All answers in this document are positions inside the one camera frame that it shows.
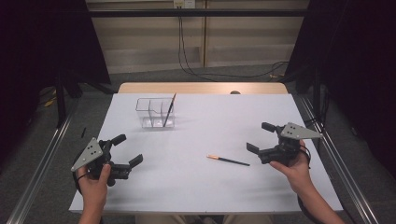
gray floor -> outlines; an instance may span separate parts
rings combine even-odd
[[[216,81],[275,81],[268,75],[247,77],[264,74],[271,69],[271,65],[251,65],[236,67],[218,67],[210,69],[194,69],[195,73],[216,73],[223,75],[237,75],[243,77],[205,76]],[[282,74],[284,67],[276,71],[276,75]],[[110,88],[116,90],[122,82],[126,81],[207,81],[198,76],[189,75],[182,70],[168,70],[157,72],[142,72],[134,74],[112,75]],[[71,122],[64,133],[62,142],[49,169],[44,173],[44,180],[38,186],[38,192],[33,195],[33,203],[27,204],[30,208],[22,217],[25,223],[77,223],[79,215],[70,213],[70,205],[75,193],[70,166],[77,152],[88,143],[89,139],[97,136],[101,129],[106,111],[111,102],[111,95],[105,95],[87,85],[81,85],[84,94],[79,99],[66,97],[68,108],[76,106]],[[288,91],[293,93],[297,106],[304,119],[308,116],[303,109],[301,96],[295,93],[294,83],[287,84]],[[9,159],[9,163],[3,167],[0,176],[0,223],[6,223],[18,200],[24,193],[35,169],[46,152],[57,123],[57,108],[55,105],[37,107],[34,118],[26,133],[22,134],[20,143],[14,149],[15,153]],[[350,131],[350,124],[339,110],[336,103],[331,101],[326,130],[330,134],[334,144],[340,152],[346,166],[366,197],[379,223],[393,223],[396,219],[396,181],[388,172],[373,158],[369,148],[363,139],[355,136]],[[323,163],[332,177],[332,183],[341,202],[346,210],[355,219],[356,223],[363,223],[355,202],[336,172],[329,155],[323,147],[320,147]],[[353,223],[347,212],[340,213],[346,223]],[[105,217],[106,223],[134,223],[133,217]],[[276,223],[309,223],[301,213],[275,215]]]

white table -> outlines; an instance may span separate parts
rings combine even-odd
[[[113,97],[98,139],[125,133],[127,140],[111,149],[115,163],[138,154],[144,161],[128,180],[109,188],[105,213],[245,214],[300,211],[289,182],[270,165],[246,150],[246,142],[260,148],[277,144],[275,133],[262,122],[304,125],[289,94],[177,94],[176,127],[142,129],[134,111],[138,98],[173,94],[123,93]],[[312,141],[311,176],[334,210],[342,206]],[[207,154],[243,161],[250,166],[214,161]],[[70,210],[82,211],[77,192]]]

clear container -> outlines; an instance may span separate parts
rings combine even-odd
[[[136,113],[142,128],[175,127],[175,107],[172,98],[139,98]]]

metal frame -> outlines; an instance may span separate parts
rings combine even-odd
[[[313,106],[311,102],[306,97],[301,97],[305,112],[308,114],[309,118],[315,118],[315,113],[313,112]],[[314,122],[314,127],[318,132],[323,131],[323,126],[319,122]],[[347,169],[346,164],[344,163],[341,155],[338,153],[337,148],[335,147],[332,139],[330,138],[329,134],[324,130],[322,132],[323,138],[322,142],[325,146],[327,153],[329,154],[332,163],[340,175],[341,180],[346,187],[349,196],[351,197],[353,203],[355,204],[356,208],[358,209],[361,218],[363,219],[364,223],[371,224],[371,223],[378,223],[378,219],[375,217],[373,209],[371,208],[369,202],[367,201],[366,197],[361,192],[358,184],[356,183],[355,179],[352,177],[352,174]]]
[[[64,138],[64,134],[69,127],[72,115],[75,113],[78,105],[78,100],[75,100],[71,105],[71,110],[69,115],[66,117],[66,120],[62,124],[61,127],[55,130],[54,135],[47,147],[46,152],[44,153],[43,158],[41,159],[40,163],[38,164],[37,168],[35,169],[35,173],[33,174],[26,190],[23,192],[20,200],[18,201],[17,205],[15,205],[14,210],[9,217],[7,224],[14,224],[14,223],[23,223],[25,220],[30,207],[35,200],[35,196],[37,195],[42,182],[45,178],[45,175],[50,167],[50,164],[54,158],[54,155]]]

black wire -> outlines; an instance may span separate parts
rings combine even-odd
[[[181,45],[181,43],[183,43],[184,57],[185,57],[185,60],[186,60],[186,65],[187,65],[187,67],[190,69],[190,72],[189,72],[189,71],[186,71],[186,69],[185,69],[185,68],[183,67],[183,65],[181,64],[181,59],[180,59],[180,50],[181,50],[181,46],[180,46],[180,45]],[[191,70],[191,68],[190,68],[190,66],[189,66],[189,62],[187,61],[186,51],[185,51],[185,48],[184,48],[183,20],[181,19],[181,17],[178,17],[178,54],[177,54],[177,57],[178,57],[178,63],[180,64],[181,69],[182,69],[185,73],[190,74],[190,75],[193,75],[193,76],[196,76],[196,77],[198,77],[198,78],[202,78],[202,79],[208,80],[208,81],[216,82],[216,80],[213,80],[213,79],[210,79],[210,78],[207,78],[207,77],[200,77],[200,76],[198,76],[197,74],[195,74],[195,73]]]
[[[210,79],[210,78],[206,78],[206,77],[200,77],[200,76],[241,77],[241,78],[244,78],[244,77],[245,77],[245,76],[238,76],[238,75],[215,74],[215,73],[200,73],[200,74],[197,74],[197,73],[195,73],[194,71],[192,71],[192,69],[190,68],[189,62],[188,62],[188,60],[187,60],[187,55],[186,55],[186,50],[185,50],[185,45],[184,45],[183,20],[182,20],[181,17],[178,17],[178,21],[179,21],[179,27],[178,27],[178,28],[179,28],[179,36],[178,36],[178,39],[179,39],[179,41],[178,41],[178,62],[179,62],[179,64],[180,64],[181,69],[182,69],[185,73],[190,74],[190,75],[194,75],[194,76],[196,76],[196,77],[203,78],[203,79],[206,79],[206,80],[209,80],[209,81],[214,81],[214,82],[217,82],[217,81],[216,81],[216,80],[213,80],[213,79]],[[186,69],[185,69],[185,68],[182,66],[182,64],[181,64],[181,59],[180,59],[181,45],[182,45],[182,48],[183,48],[184,59],[185,59],[185,61],[186,61],[186,65],[187,65],[188,69],[190,70],[190,72],[189,72],[189,71],[186,71]],[[268,75],[268,74],[271,74],[271,73],[273,74],[274,71],[275,71],[276,69],[278,69],[279,67],[281,67],[284,63],[289,63],[289,62],[277,62],[277,63],[273,63],[272,69],[271,69],[270,71],[265,72],[265,73],[262,73],[262,74],[254,75],[254,76],[247,76],[247,77],[245,77],[245,78],[262,77],[262,76],[265,76],[265,75]]]

